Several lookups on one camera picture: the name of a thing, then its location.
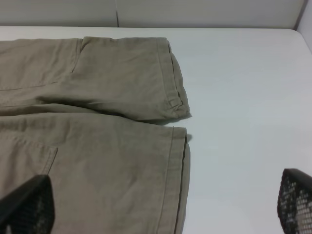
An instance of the khaki pants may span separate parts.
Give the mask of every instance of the khaki pants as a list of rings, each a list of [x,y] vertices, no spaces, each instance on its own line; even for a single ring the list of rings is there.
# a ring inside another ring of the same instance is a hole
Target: khaki pants
[[[188,114],[166,39],[0,42],[0,198],[48,174],[53,233],[180,234],[186,129],[143,121]]]

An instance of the pocket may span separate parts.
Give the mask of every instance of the pocket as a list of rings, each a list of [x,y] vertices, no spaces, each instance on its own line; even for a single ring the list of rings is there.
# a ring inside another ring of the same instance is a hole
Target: pocket
[[[72,72],[81,39],[0,41],[0,90],[58,82]]]
[[[19,136],[0,137],[0,199],[38,174],[48,174],[58,149]]]

